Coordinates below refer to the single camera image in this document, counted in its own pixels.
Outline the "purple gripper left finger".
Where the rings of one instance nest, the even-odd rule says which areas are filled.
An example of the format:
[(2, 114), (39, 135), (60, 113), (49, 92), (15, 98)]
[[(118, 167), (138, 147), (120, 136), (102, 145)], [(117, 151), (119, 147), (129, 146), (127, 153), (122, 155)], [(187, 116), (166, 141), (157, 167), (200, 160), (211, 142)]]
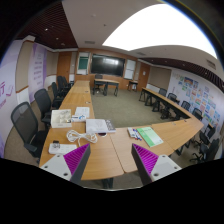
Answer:
[(79, 185), (90, 154), (90, 144), (86, 144), (67, 154), (54, 155), (41, 169)]

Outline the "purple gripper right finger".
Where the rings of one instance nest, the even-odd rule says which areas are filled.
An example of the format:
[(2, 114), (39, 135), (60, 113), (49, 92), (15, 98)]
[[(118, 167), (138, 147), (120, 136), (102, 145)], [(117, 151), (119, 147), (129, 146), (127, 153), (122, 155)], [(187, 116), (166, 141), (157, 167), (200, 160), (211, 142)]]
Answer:
[(167, 155), (158, 156), (137, 144), (132, 144), (131, 153), (143, 185), (181, 170)]

